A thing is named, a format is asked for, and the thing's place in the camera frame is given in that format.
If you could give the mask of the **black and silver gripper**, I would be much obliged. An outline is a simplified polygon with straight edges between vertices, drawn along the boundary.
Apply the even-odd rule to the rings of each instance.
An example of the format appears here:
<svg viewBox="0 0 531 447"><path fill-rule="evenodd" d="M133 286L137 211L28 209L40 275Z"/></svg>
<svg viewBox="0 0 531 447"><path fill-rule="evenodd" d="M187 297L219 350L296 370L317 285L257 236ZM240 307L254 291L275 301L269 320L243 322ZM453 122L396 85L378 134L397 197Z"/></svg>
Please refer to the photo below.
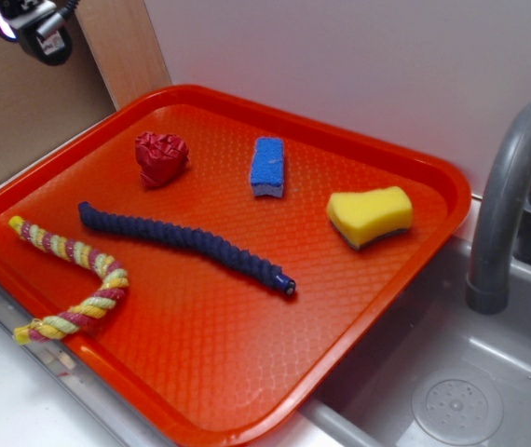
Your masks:
<svg viewBox="0 0 531 447"><path fill-rule="evenodd" d="M78 5L77 0L63 6L54 1L0 1L0 38L45 65L62 65L72 55L66 23Z"/></svg>

